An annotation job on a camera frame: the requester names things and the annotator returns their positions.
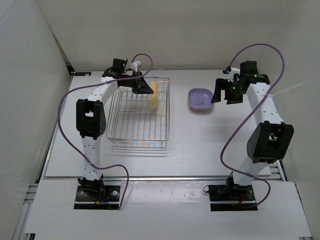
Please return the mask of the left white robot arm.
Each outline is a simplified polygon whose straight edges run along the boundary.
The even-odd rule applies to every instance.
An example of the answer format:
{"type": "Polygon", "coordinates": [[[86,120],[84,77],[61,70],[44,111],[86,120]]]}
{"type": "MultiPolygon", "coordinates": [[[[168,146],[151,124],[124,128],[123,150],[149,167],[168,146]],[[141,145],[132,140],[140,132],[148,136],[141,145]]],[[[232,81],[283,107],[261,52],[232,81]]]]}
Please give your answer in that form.
{"type": "Polygon", "coordinates": [[[115,58],[112,66],[107,68],[101,77],[102,85],[95,88],[93,93],[85,99],[76,102],[76,129],[83,143],[85,155],[83,177],[78,179],[82,191],[97,201],[103,198],[105,188],[103,174],[93,165],[100,164],[100,145],[102,135],[107,128],[105,104],[119,87],[131,88],[138,94],[153,94],[155,91],[142,77],[139,67],[142,63],[132,61],[127,74],[127,60],[115,58]]]}

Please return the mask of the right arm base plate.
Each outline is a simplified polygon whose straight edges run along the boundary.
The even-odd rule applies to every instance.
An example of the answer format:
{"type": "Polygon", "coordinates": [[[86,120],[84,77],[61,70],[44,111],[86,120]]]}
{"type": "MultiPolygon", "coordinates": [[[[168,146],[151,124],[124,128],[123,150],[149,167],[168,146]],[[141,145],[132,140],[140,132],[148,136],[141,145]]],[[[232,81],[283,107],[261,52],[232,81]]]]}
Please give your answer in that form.
{"type": "Polygon", "coordinates": [[[225,184],[205,185],[202,188],[209,194],[211,212],[257,211],[257,201],[252,186],[246,190],[227,190],[225,184]]]}

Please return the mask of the pink panda plate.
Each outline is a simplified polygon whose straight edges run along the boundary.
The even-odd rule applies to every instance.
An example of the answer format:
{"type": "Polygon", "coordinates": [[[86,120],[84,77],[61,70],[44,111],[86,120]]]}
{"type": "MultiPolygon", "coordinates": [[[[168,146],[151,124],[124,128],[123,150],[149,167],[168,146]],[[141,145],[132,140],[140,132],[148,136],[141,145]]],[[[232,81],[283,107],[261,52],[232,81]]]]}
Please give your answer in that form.
{"type": "Polygon", "coordinates": [[[197,115],[208,115],[213,111],[212,108],[193,108],[193,107],[190,107],[190,110],[197,115]]]}

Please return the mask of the purple panda plate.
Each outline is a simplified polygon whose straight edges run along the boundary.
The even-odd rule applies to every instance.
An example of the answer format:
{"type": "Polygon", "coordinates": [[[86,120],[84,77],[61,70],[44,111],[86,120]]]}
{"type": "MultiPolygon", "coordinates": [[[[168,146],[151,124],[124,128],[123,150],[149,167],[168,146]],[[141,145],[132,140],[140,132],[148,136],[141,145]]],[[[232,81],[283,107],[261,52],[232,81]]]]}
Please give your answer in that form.
{"type": "Polygon", "coordinates": [[[206,88],[192,88],[188,92],[188,105],[195,108],[211,108],[214,106],[211,103],[213,93],[206,88]]]}

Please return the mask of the yellow panda plate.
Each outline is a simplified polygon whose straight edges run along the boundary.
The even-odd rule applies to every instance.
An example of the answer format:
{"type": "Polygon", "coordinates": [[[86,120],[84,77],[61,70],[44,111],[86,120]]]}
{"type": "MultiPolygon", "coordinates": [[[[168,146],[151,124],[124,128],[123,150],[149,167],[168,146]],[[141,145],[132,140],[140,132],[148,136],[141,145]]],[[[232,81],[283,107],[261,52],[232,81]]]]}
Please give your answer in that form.
{"type": "Polygon", "coordinates": [[[195,113],[210,113],[213,111],[213,107],[209,108],[199,108],[199,107],[193,107],[192,105],[189,106],[190,110],[195,113]]]}

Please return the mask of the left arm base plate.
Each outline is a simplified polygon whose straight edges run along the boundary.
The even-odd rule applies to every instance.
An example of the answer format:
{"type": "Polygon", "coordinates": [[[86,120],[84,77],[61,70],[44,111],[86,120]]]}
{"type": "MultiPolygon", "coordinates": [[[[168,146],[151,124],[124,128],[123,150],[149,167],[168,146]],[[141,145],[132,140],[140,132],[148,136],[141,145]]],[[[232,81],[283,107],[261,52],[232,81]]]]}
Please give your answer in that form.
{"type": "Polygon", "coordinates": [[[106,183],[102,178],[87,180],[78,178],[75,193],[75,210],[118,210],[120,185],[106,183]]]}

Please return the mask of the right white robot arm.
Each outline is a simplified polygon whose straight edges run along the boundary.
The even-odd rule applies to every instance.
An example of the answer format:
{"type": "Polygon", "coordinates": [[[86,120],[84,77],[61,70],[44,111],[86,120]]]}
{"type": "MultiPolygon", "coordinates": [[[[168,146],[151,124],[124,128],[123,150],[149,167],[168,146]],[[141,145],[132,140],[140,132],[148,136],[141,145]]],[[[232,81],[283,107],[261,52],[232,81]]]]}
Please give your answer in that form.
{"type": "Polygon", "coordinates": [[[215,81],[211,103],[221,101],[221,92],[224,92],[228,105],[242,103],[243,96],[247,96],[251,116],[256,122],[256,128],[246,144],[246,158],[238,170],[232,170],[224,190],[217,191],[219,199],[238,200],[250,191],[252,181],[262,169],[284,158],[294,127],[280,117],[269,93],[269,77],[258,72],[256,61],[242,62],[239,68],[228,67],[224,74],[228,74],[226,79],[215,81]]]}

